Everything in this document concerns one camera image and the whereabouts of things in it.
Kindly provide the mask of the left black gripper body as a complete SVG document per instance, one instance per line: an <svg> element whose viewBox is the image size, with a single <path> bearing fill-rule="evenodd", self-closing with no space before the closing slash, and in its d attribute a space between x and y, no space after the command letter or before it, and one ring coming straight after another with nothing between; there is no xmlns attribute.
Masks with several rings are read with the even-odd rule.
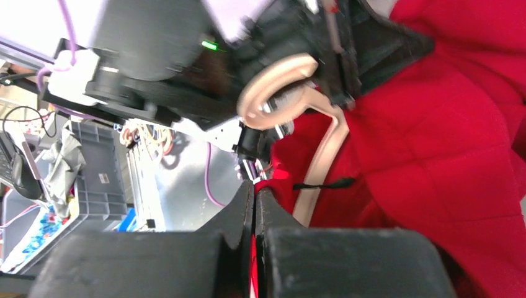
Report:
<svg viewBox="0 0 526 298"><path fill-rule="evenodd" d="M249 25L246 74L279 59L310 54L312 80L344 105L425 57L434 41L377 14L366 1L272 1Z"/></svg>

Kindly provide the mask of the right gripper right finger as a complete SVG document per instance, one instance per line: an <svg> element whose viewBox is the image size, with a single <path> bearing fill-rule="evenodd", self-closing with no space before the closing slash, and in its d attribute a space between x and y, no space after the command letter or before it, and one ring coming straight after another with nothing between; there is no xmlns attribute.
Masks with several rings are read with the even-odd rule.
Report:
<svg viewBox="0 0 526 298"><path fill-rule="evenodd" d="M306 228L256 197L260 297L455 297L438 251L403 229Z"/></svg>

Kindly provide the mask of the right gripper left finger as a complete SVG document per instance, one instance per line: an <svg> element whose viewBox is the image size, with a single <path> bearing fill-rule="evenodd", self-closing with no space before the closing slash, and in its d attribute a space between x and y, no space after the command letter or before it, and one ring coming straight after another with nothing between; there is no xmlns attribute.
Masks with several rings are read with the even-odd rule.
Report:
<svg viewBox="0 0 526 298"><path fill-rule="evenodd" d="M30 297L249 297L254 187L194 232L72 233Z"/></svg>

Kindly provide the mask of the beige plastic hanger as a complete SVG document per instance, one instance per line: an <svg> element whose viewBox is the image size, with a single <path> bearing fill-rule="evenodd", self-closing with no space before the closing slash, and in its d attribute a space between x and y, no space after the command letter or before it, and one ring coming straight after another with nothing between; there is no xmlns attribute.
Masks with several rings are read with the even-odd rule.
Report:
<svg viewBox="0 0 526 298"><path fill-rule="evenodd" d="M274 177L256 183L303 226L359 228L368 202L355 166L347 111L309 83L318 62L301 53L266 67L248 83L238 100L243 123L257 130L294 122L291 135L274 144Z"/></svg>

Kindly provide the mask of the red skirt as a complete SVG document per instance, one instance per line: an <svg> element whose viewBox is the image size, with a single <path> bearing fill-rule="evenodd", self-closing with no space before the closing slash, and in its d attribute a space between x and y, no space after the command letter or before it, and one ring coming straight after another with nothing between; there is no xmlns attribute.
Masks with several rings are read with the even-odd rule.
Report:
<svg viewBox="0 0 526 298"><path fill-rule="evenodd" d="M406 228L459 297L525 296L525 2L370 1L434 51L357 101L311 225Z"/></svg>

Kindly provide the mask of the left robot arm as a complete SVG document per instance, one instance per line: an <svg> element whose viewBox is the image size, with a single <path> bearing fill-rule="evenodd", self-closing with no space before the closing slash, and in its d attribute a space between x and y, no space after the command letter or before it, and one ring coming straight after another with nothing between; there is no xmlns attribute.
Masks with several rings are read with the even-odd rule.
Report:
<svg viewBox="0 0 526 298"><path fill-rule="evenodd" d="M266 130L307 109L332 119L314 161L330 163L348 133L343 110L423 58L434 41L367 1L242 1L232 41L204 1L109 1L94 44L56 53L42 96L108 120L175 125L242 158L262 156Z"/></svg>

